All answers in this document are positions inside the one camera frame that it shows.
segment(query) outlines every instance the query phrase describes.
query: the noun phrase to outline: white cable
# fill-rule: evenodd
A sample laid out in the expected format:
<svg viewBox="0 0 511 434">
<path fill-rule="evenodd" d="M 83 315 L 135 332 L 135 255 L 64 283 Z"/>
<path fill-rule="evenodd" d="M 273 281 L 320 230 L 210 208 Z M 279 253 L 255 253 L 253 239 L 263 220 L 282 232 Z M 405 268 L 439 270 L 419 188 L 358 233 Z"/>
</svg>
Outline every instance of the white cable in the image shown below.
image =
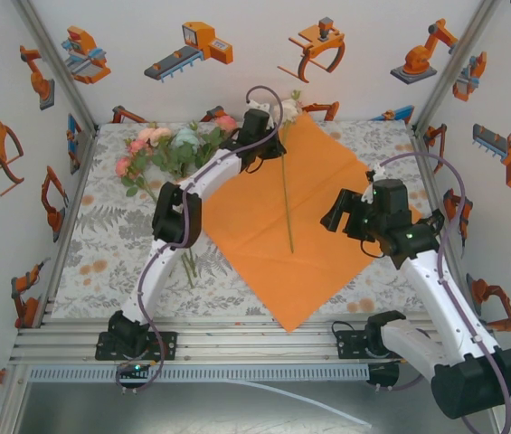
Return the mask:
<svg viewBox="0 0 511 434">
<path fill-rule="evenodd" d="M 275 387 L 267 386 L 265 384 L 259 384 L 257 382 L 242 382 L 241 380 L 223 380 L 222 382 L 227 382 L 229 384 L 239 384 L 240 386 L 254 387 L 256 389 L 263 389 L 264 391 L 268 391 L 268 392 L 275 392 L 275 393 L 278 393 L 279 395 L 285 395 L 290 398 L 293 398 L 294 400 L 303 401 L 303 402 L 306 402 L 307 404 L 315 405 L 316 407 L 319 407 L 320 409 L 331 411 L 332 413 L 336 414 L 337 416 L 341 416 L 342 418 L 350 420 L 353 423 L 357 423 L 359 425 L 364 425 L 367 428 L 372 427 L 372 424 L 366 422 L 365 420 L 355 418 L 354 416 L 351 416 L 351 415 L 344 413 L 340 410 L 336 410 L 333 407 L 330 407 L 330 406 L 324 404 L 323 402 L 314 401 L 310 398 L 306 398 L 305 396 L 296 395 L 295 393 L 286 392 L 281 389 L 277 389 Z"/>
</svg>

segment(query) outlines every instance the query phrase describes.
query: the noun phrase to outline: floral tablecloth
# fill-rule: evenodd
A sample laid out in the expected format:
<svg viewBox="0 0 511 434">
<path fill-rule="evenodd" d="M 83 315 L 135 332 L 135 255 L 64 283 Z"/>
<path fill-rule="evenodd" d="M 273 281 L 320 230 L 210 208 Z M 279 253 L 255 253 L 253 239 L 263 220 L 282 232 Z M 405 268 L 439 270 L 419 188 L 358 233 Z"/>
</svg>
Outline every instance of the floral tablecloth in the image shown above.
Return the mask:
<svg viewBox="0 0 511 434">
<path fill-rule="evenodd" d="M 160 124 L 174 131 L 185 124 Z M 406 126 L 389 122 L 319 122 L 321 128 L 369 166 L 412 150 Z M 108 124 L 101 128 L 88 182 L 81 199 L 71 246 L 62 272 L 53 318 L 108 318 L 120 308 L 137 282 L 152 240 L 155 204 L 146 193 L 126 197 L 115 175 L 125 154 L 124 139 L 146 125 Z M 212 124 L 202 124 L 206 132 Z M 414 158 L 386 166 L 409 190 L 411 205 L 430 213 L 428 196 Z M 147 170 L 157 191 L 169 176 Z M 204 234 L 193 246 L 197 278 L 191 288 L 179 262 L 158 301 L 158 316 L 270 315 L 213 242 Z M 398 309 L 423 311 L 413 288 L 388 259 L 375 260 L 321 308 L 319 314 Z"/>
</svg>

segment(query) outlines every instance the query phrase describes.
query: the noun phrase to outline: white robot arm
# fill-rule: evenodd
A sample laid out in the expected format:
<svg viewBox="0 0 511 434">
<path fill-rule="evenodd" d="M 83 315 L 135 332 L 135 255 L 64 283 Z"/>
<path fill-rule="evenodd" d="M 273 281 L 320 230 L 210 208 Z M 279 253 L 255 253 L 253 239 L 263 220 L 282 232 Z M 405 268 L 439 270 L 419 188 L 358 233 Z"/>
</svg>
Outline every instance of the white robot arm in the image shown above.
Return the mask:
<svg viewBox="0 0 511 434">
<path fill-rule="evenodd" d="M 228 150 L 219 149 L 206 165 L 179 184 L 181 190 L 185 190 L 190 186 L 187 190 L 187 194 L 196 194 L 202 201 L 207 200 L 219 187 L 241 172 L 241 159 L 238 156 L 229 156 L 222 159 L 227 154 L 229 154 Z M 218 163 L 214 169 L 206 172 L 211 162 L 220 163 Z M 194 180 L 198 177 L 200 180 L 195 183 Z M 148 265 L 148 262 L 152 260 L 155 253 L 161 248 L 164 248 L 165 245 L 166 241 L 164 240 L 153 240 L 145 267 Z M 142 298 L 145 310 L 150 317 L 153 317 L 160 291 L 165 286 L 166 279 L 171 273 L 171 269 L 183 254 L 183 251 L 183 249 L 166 249 L 161 253 L 160 258 L 148 269 L 148 273 L 145 275 L 144 281 L 142 282 Z M 138 283 L 139 282 L 135 285 L 127 301 L 122 304 L 121 310 L 125 318 L 132 322 L 138 321 L 141 325 L 144 325 L 147 321 L 138 306 Z"/>
<path fill-rule="evenodd" d="M 367 175 L 374 180 L 376 172 Z M 342 214 L 348 212 L 344 232 L 349 238 L 378 241 L 382 253 L 390 257 L 420 296 L 441 344 L 431 341 L 403 314 L 393 311 L 368 318 L 364 330 L 367 352 L 374 357 L 385 357 L 390 352 L 403 357 L 431 383 L 436 402 L 451 419 L 504 403 L 487 354 L 496 362 L 511 392 L 511 349 L 500 349 L 481 325 L 447 271 L 445 261 L 440 277 L 436 240 L 443 224 L 440 212 L 414 224 L 402 181 L 380 178 L 371 187 L 371 201 L 366 201 L 361 193 L 342 190 L 321 224 L 336 231 Z"/>
<path fill-rule="evenodd" d="M 237 137 L 233 134 L 223 141 L 206 165 L 179 185 L 165 183 L 161 187 L 152 222 L 154 240 L 145 267 L 121 310 L 110 318 L 108 332 L 99 336 L 95 356 L 99 360 L 108 360 L 104 358 L 107 354 L 116 356 L 110 360 L 133 359 L 149 351 L 149 318 L 156 312 L 171 269 L 201 234 L 202 200 L 257 158 L 268 160 L 285 154 L 278 128 L 269 128 L 269 119 L 267 111 L 250 108 Z"/>
</svg>

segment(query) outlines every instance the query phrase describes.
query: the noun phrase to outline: pink rose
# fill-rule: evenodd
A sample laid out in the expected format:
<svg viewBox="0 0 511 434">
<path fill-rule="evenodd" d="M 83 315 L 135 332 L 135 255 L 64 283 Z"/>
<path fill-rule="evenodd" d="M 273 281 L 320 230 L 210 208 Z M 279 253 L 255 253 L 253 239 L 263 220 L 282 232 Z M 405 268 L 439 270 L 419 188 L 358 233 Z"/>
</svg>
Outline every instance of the pink rose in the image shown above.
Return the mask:
<svg viewBox="0 0 511 434">
<path fill-rule="evenodd" d="M 143 129 L 140 133 L 138 133 L 137 140 L 142 140 L 143 142 L 146 142 L 150 138 L 150 135 L 153 134 L 154 131 L 155 131 L 154 128 Z"/>
<path fill-rule="evenodd" d="M 128 168 L 130 167 L 130 158 L 127 156 L 123 156 L 117 161 L 117 168 L 115 169 L 117 176 L 122 178 L 126 176 L 128 173 Z"/>
<path fill-rule="evenodd" d="M 138 151 L 145 149 L 148 150 L 148 144 L 147 142 L 144 142 L 142 140 L 133 140 L 130 142 L 130 145 L 128 145 L 128 152 L 130 152 L 131 155 L 136 154 Z"/>
<path fill-rule="evenodd" d="M 150 144 L 151 146 L 158 145 L 158 140 L 161 137 L 171 137 L 173 135 L 173 131 L 168 128 L 157 128 L 150 135 Z"/>
<path fill-rule="evenodd" d="M 229 115 L 217 118 L 215 124 L 226 133 L 231 133 L 237 127 L 237 122 Z"/>
</svg>

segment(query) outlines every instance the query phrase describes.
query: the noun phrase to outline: orange napkin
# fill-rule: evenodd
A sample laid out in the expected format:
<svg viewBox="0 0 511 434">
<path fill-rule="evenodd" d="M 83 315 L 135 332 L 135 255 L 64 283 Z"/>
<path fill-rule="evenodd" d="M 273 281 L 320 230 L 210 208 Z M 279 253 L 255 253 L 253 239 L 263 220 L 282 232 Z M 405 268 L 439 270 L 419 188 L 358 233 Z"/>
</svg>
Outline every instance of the orange napkin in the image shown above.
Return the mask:
<svg viewBox="0 0 511 434">
<path fill-rule="evenodd" d="M 267 309 L 293 331 L 372 258 L 359 241 L 319 221 L 340 189 L 363 192 L 368 167 L 325 134 L 308 114 L 289 128 L 286 171 L 295 253 L 289 249 L 279 158 L 236 176 L 203 206 L 203 228 Z M 367 251 L 379 254 L 376 244 Z"/>
</svg>

